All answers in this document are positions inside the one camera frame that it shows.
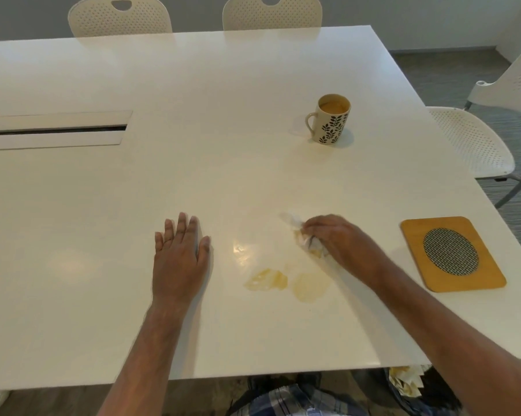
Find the chair leg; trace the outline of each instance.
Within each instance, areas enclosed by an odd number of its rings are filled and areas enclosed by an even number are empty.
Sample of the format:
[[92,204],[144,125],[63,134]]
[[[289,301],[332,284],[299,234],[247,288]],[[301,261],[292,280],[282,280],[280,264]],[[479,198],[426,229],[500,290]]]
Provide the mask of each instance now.
[[500,201],[498,201],[496,203],[496,209],[499,209],[501,206],[503,206],[507,201],[509,201],[510,199],[512,199],[515,195],[517,195],[517,193],[521,190],[521,181],[516,184],[514,186],[514,188],[512,190],[509,191],[509,193],[507,193],[506,196],[504,196],[504,198],[502,198]]

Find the chair backrest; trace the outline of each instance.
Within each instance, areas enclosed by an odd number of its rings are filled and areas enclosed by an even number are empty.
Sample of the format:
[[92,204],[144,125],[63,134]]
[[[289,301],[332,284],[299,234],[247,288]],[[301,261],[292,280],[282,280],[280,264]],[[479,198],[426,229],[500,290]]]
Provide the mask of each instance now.
[[263,0],[228,0],[222,24],[224,30],[320,27],[322,6],[318,0],[279,0],[275,5]]
[[[121,4],[131,6],[120,10]],[[82,0],[70,9],[68,23],[77,38],[172,33],[168,11],[158,0]]]
[[468,100],[479,105],[499,106],[521,113],[521,55],[496,82],[476,82]]

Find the white chair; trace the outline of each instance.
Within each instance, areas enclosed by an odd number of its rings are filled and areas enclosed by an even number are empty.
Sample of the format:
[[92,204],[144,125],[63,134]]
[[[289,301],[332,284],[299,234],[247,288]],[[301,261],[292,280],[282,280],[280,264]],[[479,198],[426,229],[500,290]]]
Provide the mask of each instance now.
[[76,38],[172,33],[170,15],[158,0],[82,0],[68,12],[68,23]]
[[222,12],[224,30],[321,27],[322,6],[318,0],[228,0]]
[[499,106],[521,113],[521,55],[495,83],[476,82],[464,110],[428,107],[475,178],[511,178],[518,181],[495,204],[499,209],[521,190],[521,176],[513,174],[514,158],[503,140],[483,121],[468,112],[472,104]]

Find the orange coaster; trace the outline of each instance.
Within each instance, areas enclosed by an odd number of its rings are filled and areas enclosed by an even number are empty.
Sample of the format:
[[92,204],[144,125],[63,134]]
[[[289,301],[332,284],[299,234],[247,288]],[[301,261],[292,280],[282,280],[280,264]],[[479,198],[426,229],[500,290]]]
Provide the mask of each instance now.
[[418,271],[432,292],[495,289],[507,284],[467,218],[405,220],[401,230]]

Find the white mug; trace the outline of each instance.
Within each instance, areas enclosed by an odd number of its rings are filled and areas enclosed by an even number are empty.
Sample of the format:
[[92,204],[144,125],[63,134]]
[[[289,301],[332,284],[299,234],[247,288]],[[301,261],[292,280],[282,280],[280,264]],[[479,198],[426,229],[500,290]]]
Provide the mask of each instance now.
[[[343,131],[349,111],[351,111],[351,102],[346,97],[336,94],[322,96],[318,100],[316,111],[305,118],[312,139],[320,144],[335,143]],[[314,122],[311,127],[309,118],[312,116]]]

